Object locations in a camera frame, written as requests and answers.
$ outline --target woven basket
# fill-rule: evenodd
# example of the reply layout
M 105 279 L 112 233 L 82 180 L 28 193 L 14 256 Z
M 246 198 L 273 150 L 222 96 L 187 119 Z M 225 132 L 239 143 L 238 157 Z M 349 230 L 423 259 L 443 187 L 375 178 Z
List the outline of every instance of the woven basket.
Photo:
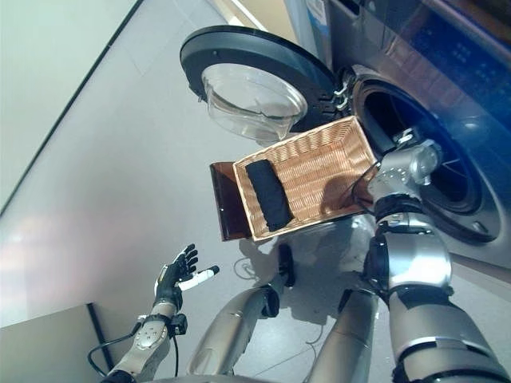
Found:
M 286 192 L 293 219 L 269 231 L 245 166 L 269 160 Z M 248 225 L 254 240 L 361 211 L 351 200 L 353 183 L 376 161 L 357 119 L 343 118 L 281 141 L 234 163 Z M 357 195 L 370 200 L 369 173 L 357 185 Z

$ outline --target silver metal arm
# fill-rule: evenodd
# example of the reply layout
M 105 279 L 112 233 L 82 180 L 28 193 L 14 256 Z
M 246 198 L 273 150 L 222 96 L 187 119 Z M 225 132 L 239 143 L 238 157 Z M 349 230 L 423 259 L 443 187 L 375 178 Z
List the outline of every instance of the silver metal arm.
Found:
M 125 371 L 137 382 L 151 381 L 170 349 L 168 329 L 163 318 L 172 318 L 176 312 L 177 308 L 171 302 L 157 303 L 149 318 L 160 319 L 144 323 L 135 335 L 131 349 L 112 371 Z
M 449 252 L 420 202 L 440 162 L 427 140 L 386 155 L 368 186 L 377 231 L 364 274 L 389 306 L 394 382 L 509 382 L 475 323 L 449 300 Z

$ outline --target wire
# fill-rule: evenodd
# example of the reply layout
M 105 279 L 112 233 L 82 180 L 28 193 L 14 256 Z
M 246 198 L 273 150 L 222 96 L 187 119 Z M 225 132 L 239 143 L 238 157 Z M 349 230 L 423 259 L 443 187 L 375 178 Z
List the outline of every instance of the wire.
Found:
M 179 372 L 179 349 L 177 348 L 176 335 L 174 335 L 172 339 L 174 341 L 174 350 L 176 351 L 176 371 L 174 372 L 174 377 L 177 377 L 177 373 Z
M 99 349 L 104 349 L 105 347 L 108 347 L 109 345 L 114 345 L 116 343 L 123 342 L 126 339 L 130 339 L 133 335 L 135 335 L 137 333 L 138 329 L 140 329 L 141 326 L 142 326 L 142 324 L 140 322 L 137 322 L 129 334 L 126 334 L 125 336 L 117 338 L 117 339 L 113 339 L 112 341 L 103 342 L 100 345 L 97 345 L 96 347 L 91 349 L 89 351 L 89 353 L 87 354 L 87 361 L 89 361 L 89 364 L 93 367 L 93 369 L 97 373 L 99 373 L 102 377 L 106 377 L 106 373 L 104 373 L 103 370 L 100 369 L 97 366 L 97 364 L 94 362 L 93 353 L 95 353 Z
M 372 216 L 374 216 L 374 212 L 372 212 L 371 210 L 369 210 L 361 201 L 360 201 L 360 198 L 355 194 L 355 189 L 357 188 L 357 185 L 358 183 L 365 177 L 369 174 L 369 172 L 371 170 L 373 170 L 373 168 L 375 166 L 379 165 L 379 161 L 376 161 L 375 163 L 373 163 L 370 167 L 367 168 L 367 170 L 362 173 L 362 175 L 353 183 L 353 186 L 351 187 L 351 199 L 353 200 L 353 202 L 355 202 L 357 205 L 360 206 L 360 208 L 362 210 L 364 210 L 365 213 L 367 214 L 371 214 Z

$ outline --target white wall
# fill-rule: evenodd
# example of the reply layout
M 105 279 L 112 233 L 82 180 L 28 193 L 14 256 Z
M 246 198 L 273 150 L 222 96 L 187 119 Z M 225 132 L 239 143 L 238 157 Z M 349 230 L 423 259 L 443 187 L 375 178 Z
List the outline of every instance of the white wall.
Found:
M 0 1 L 0 207 L 134 2 Z
M 0 381 L 4 383 L 90 383 L 98 375 L 85 356 L 97 345 L 85 306 L 0 329 Z M 93 356 L 105 370 L 103 354 Z

